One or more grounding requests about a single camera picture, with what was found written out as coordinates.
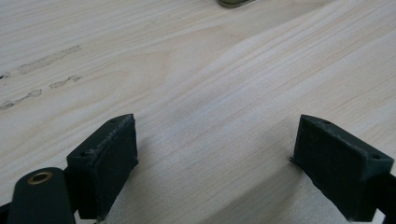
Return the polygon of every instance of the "stain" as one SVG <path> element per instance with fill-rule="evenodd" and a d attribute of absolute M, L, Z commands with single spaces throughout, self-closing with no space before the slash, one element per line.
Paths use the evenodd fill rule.
<path fill-rule="evenodd" d="M 49 85 L 49 87 L 51 89 L 55 89 L 55 88 L 58 88 L 58 87 L 62 87 L 62 85 L 66 84 L 70 80 L 73 80 L 74 82 L 78 82 L 80 79 L 81 79 L 81 77 L 71 76 L 71 77 L 68 77 L 66 80 L 52 83 L 52 84 Z"/>
<path fill-rule="evenodd" d="M 6 79 L 6 78 L 8 78 L 10 76 L 11 76 L 10 73 L 4 73 L 3 75 L 0 75 L 0 79 Z"/>
<path fill-rule="evenodd" d="M 41 58 L 37 61 L 34 61 L 32 63 L 27 63 L 24 65 L 19 66 L 17 69 L 13 69 L 13 71 L 9 71 L 6 72 L 5 74 L 0 76 L 0 79 L 2 78 L 7 78 L 7 77 L 11 77 L 14 75 L 25 75 L 27 73 L 30 73 L 32 71 L 35 71 L 36 69 L 48 66 L 58 60 L 61 60 L 62 58 L 64 58 L 65 56 L 74 53 L 74 52 L 78 52 L 81 50 L 81 47 L 79 45 L 76 45 L 70 49 L 64 49 L 61 50 L 57 53 L 54 53 L 50 56 Z"/>
<path fill-rule="evenodd" d="M 31 97 L 37 97 L 43 93 L 42 90 L 37 90 L 37 91 L 31 91 L 27 93 L 25 96 L 23 96 L 21 99 L 14 100 L 14 101 L 5 101 L 0 105 L 0 110 L 5 110 L 9 109 L 10 107 L 19 104 L 20 102 L 29 99 Z"/>

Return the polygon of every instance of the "screw hole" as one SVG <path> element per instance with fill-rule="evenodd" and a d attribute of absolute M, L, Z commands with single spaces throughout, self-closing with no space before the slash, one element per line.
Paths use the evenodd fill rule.
<path fill-rule="evenodd" d="M 52 177 L 51 172 L 41 172 L 38 174 L 35 174 L 31 176 L 28 180 L 27 183 L 30 185 L 37 185 L 46 182 Z"/>

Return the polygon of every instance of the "wooden table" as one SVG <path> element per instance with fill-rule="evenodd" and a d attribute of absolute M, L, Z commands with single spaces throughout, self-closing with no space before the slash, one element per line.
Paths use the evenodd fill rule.
<path fill-rule="evenodd" d="M 107 223 L 347 223 L 288 157 L 301 114 L 396 157 L 396 1 L 0 3 L 0 204 L 127 113 Z"/>

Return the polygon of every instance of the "dark mark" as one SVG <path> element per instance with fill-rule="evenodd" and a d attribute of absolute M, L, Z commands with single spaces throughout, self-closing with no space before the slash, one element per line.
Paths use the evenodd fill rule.
<path fill-rule="evenodd" d="M 61 50 L 61 52 L 52 54 L 51 56 L 39 59 L 32 63 L 24 64 L 18 68 L 18 71 L 20 71 L 20 73 L 22 75 L 24 75 L 24 74 L 32 72 L 38 68 L 48 66 L 48 65 L 54 63 L 55 61 L 62 59 L 64 56 L 66 56 L 70 53 L 73 53 L 73 52 L 77 52 L 79 50 L 81 50 L 81 47 L 79 45 L 74 46 L 70 49 Z"/>
<path fill-rule="evenodd" d="M 8 78 L 10 76 L 11 76 L 10 73 L 4 73 L 3 75 L 0 76 L 0 79 L 6 79 L 6 78 Z"/>
<path fill-rule="evenodd" d="M 37 91 L 31 91 L 29 93 L 27 93 L 25 96 L 23 96 L 21 99 L 19 100 L 14 100 L 14 101 L 5 101 L 0 105 L 0 110 L 5 110 L 5 109 L 9 109 L 10 107 L 19 104 L 20 102 L 31 98 L 31 97 L 37 97 L 39 95 L 41 95 L 41 93 L 43 93 L 42 90 L 37 90 Z"/>
<path fill-rule="evenodd" d="M 49 85 L 49 87 L 51 89 L 62 87 L 62 85 L 66 84 L 66 82 L 68 82 L 69 80 L 73 80 L 74 82 L 78 82 L 80 79 L 81 79 L 81 77 L 71 76 L 71 77 L 68 77 L 66 80 L 52 83 L 52 84 Z"/>

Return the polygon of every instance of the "light wood surface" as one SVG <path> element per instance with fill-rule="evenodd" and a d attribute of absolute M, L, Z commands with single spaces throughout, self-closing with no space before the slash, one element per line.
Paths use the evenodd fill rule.
<path fill-rule="evenodd" d="M 394 0 L 5 0 L 0 78 L 0 204 L 127 113 L 107 223 L 347 223 L 288 161 L 301 114 L 396 157 Z"/>

